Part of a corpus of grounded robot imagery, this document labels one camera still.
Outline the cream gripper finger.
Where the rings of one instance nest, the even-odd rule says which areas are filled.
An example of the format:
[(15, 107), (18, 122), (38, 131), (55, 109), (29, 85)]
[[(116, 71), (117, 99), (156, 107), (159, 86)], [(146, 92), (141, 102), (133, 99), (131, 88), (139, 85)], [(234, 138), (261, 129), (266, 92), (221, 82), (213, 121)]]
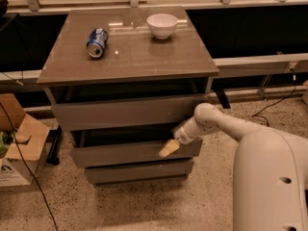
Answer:
[(171, 153), (178, 150), (180, 147), (180, 142), (177, 140), (168, 140), (167, 143), (163, 146), (163, 148), (159, 152), (159, 156), (164, 158)]

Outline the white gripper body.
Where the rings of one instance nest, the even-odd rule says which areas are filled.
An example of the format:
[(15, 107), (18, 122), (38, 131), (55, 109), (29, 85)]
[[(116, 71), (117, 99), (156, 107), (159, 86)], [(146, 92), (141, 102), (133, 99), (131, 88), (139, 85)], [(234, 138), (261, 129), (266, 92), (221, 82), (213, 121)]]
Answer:
[(188, 144), (197, 137), (197, 124), (194, 118), (183, 121), (172, 129), (173, 137), (181, 144)]

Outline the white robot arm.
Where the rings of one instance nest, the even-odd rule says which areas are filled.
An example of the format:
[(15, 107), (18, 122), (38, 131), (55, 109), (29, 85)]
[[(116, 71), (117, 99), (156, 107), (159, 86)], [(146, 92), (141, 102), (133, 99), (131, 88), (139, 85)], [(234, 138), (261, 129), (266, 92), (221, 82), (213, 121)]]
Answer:
[(172, 129), (166, 157), (220, 130), (238, 143), (233, 165), (233, 231), (308, 231), (308, 140), (226, 115), (201, 103)]

